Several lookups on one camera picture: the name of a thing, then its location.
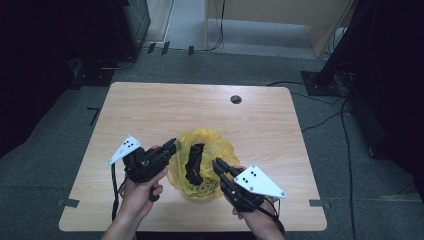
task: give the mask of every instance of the person's right hand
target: person's right hand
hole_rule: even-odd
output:
[[[268,201],[264,201],[260,207],[271,214],[274,212],[273,206]],[[236,208],[233,208],[233,215],[237,215],[239,220],[244,219],[252,233],[260,240],[284,240],[284,236],[275,222],[259,210],[250,213],[238,212]]]

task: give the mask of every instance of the white floor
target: white floor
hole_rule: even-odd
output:
[[[161,42],[170,41],[170,48],[188,49],[189,46],[194,46],[196,50],[202,50],[204,16],[205,1],[174,0],[169,23],[164,33],[164,41],[156,41],[157,46],[160,46]],[[209,49],[218,41],[220,21],[220,19],[209,20]],[[340,31],[336,34],[335,44],[339,40]],[[317,59],[303,25],[224,19],[223,33],[223,44],[214,52]],[[146,39],[145,45],[151,42],[152,40]]]

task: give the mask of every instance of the black metal base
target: black metal base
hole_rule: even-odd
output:
[[[115,70],[89,70],[85,64],[78,71],[69,89],[79,90],[81,86],[109,87]]]
[[[325,87],[317,85],[316,78],[319,72],[301,71],[300,74],[306,86],[306,91],[308,91],[310,96],[338,96],[337,93],[340,91],[335,83],[331,83]]]

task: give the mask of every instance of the light wood tabletop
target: light wood tabletop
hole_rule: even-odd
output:
[[[230,98],[240,96],[233,104]],[[242,165],[258,165],[287,198],[280,220],[287,231],[322,231],[327,221],[319,200],[308,153],[287,88],[125,83],[110,87],[59,227],[63,231],[105,231],[114,200],[108,159],[127,135],[150,148],[197,128],[216,129],[232,143]],[[124,178],[116,163],[118,185]],[[249,231],[231,213],[224,197],[208,202],[187,199],[167,178],[164,192],[140,225],[140,231]]]

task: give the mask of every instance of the black hole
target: black hole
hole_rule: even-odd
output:
[[[234,95],[230,98],[231,102],[234,104],[239,104],[241,103],[242,99],[240,96]]]

